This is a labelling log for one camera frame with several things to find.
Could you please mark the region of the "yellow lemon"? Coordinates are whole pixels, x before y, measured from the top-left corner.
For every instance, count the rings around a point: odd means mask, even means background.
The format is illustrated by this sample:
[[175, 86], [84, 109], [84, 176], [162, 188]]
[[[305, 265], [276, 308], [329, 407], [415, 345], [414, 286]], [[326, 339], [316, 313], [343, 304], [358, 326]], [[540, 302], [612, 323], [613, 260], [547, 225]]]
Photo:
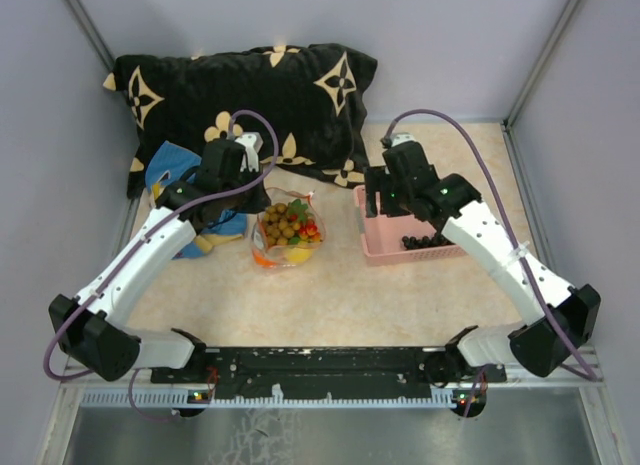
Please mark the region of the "yellow lemon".
[[314, 252], [313, 248], [289, 246], [284, 249], [283, 256], [287, 263], [297, 266], [309, 260]]

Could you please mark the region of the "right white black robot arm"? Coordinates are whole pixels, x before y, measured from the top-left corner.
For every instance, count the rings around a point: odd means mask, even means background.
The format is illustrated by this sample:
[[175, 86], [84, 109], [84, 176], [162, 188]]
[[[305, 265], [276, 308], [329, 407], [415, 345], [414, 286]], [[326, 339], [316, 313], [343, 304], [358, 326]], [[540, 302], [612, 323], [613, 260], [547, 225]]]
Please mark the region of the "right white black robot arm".
[[576, 287], [512, 239], [479, 191], [459, 174], [444, 178], [410, 134], [382, 141], [384, 163], [365, 172], [369, 218], [412, 216], [472, 257], [515, 306], [518, 323], [474, 327], [454, 338], [448, 372], [470, 380], [483, 365], [519, 363], [538, 377], [561, 367], [591, 337], [601, 304], [589, 284]]

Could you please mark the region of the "pink plastic basket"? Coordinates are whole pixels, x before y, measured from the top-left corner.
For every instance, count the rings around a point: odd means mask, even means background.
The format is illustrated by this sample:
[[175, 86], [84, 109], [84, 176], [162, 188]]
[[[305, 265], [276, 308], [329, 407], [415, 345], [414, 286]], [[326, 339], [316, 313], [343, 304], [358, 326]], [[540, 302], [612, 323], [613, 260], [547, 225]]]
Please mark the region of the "pink plastic basket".
[[414, 216], [387, 217], [377, 215], [367, 218], [365, 213], [366, 196], [363, 185], [353, 190], [355, 217], [360, 240], [369, 266], [387, 266], [412, 261], [424, 261], [461, 257], [465, 255], [457, 245], [442, 245], [408, 250], [404, 246], [404, 237], [422, 239], [432, 237], [436, 230], [428, 222], [421, 222]]

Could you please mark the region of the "orange persimmon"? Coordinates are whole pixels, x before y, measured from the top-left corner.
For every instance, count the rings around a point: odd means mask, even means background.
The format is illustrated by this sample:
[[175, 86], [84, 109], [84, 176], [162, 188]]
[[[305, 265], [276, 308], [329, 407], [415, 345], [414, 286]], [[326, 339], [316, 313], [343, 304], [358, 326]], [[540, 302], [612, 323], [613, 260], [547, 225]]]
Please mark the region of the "orange persimmon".
[[256, 251], [252, 253], [252, 257], [257, 265], [265, 269], [275, 269], [275, 268], [284, 267], [283, 263], [280, 263], [278, 261], [273, 261], [269, 257], [266, 257], [260, 253], [257, 253]]

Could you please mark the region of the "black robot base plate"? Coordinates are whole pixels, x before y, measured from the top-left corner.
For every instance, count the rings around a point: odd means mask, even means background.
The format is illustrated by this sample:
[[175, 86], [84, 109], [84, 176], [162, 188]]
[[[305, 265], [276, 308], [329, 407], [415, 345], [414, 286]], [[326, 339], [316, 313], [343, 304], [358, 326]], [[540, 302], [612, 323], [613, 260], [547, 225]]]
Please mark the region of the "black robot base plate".
[[154, 368], [154, 384], [209, 384], [219, 399], [422, 399], [480, 371], [451, 347], [201, 348], [182, 369]]

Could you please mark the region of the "brown longan bunch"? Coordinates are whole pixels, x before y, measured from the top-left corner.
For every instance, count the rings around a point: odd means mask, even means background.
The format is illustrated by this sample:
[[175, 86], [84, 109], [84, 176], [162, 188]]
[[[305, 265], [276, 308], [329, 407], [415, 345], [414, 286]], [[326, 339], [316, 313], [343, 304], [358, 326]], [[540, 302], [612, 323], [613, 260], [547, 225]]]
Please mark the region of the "brown longan bunch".
[[261, 219], [262, 231], [266, 237], [266, 243], [268, 247], [273, 246], [288, 246], [287, 240], [283, 237], [286, 219], [284, 213], [288, 203], [279, 202], [272, 205], [263, 214]]

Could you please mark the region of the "red strawberries with leaves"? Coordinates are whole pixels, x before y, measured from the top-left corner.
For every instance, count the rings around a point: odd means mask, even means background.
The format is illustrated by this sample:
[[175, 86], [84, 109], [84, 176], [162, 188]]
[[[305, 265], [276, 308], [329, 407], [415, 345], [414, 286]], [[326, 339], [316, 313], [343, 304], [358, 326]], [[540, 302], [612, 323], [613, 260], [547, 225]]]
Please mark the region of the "red strawberries with leaves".
[[282, 232], [288, 245], [319, 243], [323, 241], [319, 222], [310, 205], [301, 199], [289, 202], [284, 213], [287, 226]]

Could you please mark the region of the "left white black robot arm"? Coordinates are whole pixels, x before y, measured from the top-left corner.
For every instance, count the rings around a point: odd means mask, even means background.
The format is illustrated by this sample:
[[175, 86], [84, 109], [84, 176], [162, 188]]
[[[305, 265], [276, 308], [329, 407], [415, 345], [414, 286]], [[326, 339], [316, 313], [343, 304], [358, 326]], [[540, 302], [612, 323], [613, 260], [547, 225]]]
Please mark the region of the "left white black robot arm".
[[199, 165], [168, 184], [125, 248], [72, 298], [49, 306], [55, 341], [70, 358], [106, 381], [133, 369], [169, 368], [184, 380], [201, 379], [208, 358], [180, 331], [128, 328], [139, 299], [166, 264], [226, 210], [256, 214], [269, 206], [257, 133], [216, 139]]

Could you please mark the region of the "dark blue grapes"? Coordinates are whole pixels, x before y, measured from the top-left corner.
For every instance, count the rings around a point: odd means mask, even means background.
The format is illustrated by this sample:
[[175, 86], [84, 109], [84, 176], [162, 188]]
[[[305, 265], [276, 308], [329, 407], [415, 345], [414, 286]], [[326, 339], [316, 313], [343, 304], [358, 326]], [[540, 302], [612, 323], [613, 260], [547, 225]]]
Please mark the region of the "dark blue grapes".
[[422, 250], [453, 245], [453, 242], [441, 234], [434, 234], [433, 236], [405, 235], [401, 238], [401, 243], [405, 250]]

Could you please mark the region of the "clear orange zip top bag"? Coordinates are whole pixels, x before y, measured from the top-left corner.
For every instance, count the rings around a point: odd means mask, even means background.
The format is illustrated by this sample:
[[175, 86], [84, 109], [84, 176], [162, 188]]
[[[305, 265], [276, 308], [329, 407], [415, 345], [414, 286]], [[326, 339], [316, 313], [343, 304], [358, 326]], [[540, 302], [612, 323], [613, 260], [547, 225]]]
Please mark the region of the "clear orange zip top bag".
[[276, 187], [266, 191], [271, 204], [257, 215], [250, 235], [254, 261], [268, 269], [304, 264], [327, 237], [325, 225], [313, 207], [314, 192]]

